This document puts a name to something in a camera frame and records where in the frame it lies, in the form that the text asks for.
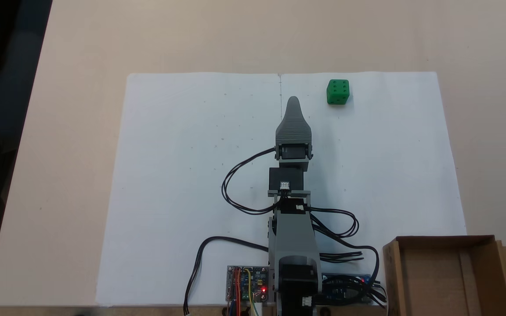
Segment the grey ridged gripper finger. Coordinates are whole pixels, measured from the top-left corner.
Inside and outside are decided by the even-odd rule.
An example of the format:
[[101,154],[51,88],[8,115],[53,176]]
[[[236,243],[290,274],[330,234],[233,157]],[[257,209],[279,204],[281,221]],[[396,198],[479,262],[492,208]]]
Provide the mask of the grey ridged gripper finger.
[[290,97],[283,119],[276,129],[276,146],[311,143],[311,127],[303,116],[299,99]]

